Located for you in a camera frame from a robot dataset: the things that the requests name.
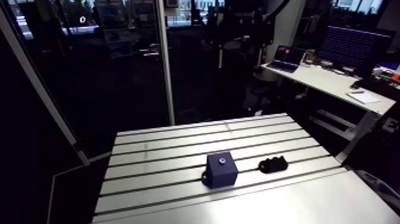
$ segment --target laptop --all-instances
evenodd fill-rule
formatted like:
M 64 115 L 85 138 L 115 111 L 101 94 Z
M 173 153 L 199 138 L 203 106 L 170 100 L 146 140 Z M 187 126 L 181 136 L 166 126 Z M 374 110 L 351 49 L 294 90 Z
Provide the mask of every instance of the laptop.
M 267 67 L 293 73 L 299 67 L 304 52 L 301 48 L 279 45 L 274 60 Z

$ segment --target dark blue cube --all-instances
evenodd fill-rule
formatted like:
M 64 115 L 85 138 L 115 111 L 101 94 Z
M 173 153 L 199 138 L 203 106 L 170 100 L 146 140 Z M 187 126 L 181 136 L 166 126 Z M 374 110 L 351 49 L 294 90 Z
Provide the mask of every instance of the dark blue cube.
M 207 155 L 207 167 L 202 179 L 209 188 L 234 185 L 237 176 L 238 168 L 229 152 Z

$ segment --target laptop screen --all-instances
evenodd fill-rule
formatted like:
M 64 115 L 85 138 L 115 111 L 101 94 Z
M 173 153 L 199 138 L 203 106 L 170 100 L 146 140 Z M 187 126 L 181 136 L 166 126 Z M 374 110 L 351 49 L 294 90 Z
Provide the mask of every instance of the laptop screen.
M 280 45 L 276 50 L 274 61 L 290 66 L 298 66 L 303 58 L 304 51 L 301 48 Z

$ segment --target paper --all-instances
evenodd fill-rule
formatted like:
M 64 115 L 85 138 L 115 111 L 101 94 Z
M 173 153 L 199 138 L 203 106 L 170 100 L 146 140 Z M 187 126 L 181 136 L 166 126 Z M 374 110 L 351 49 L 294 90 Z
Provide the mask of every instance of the paper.
M 351 98 L 354 98 L 358 100 L 359 102 L 363 104 L 369 104 L 372 102 L 380 102 L 380 100 L 371 94 L 364 92 L 364 91 L 353 91 L 353 92 L 348 92 L 347 95 L 349 95 Z

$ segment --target computer monitor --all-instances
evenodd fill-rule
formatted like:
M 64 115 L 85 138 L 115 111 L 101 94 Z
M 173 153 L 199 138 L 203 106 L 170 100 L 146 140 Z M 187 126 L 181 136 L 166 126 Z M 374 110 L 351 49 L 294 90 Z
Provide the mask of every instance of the computer monitor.
M 279 45 L 275 53 L 274 62 L 298 66 L 303 55 L 304 49 Z
M 386 30 L 366 32 L 328 26 L 317 55 L 338 66 L 353 67 L 356 74 L 369 77 L 379 58 L 389 49 L 393 37 L 393 33 Z

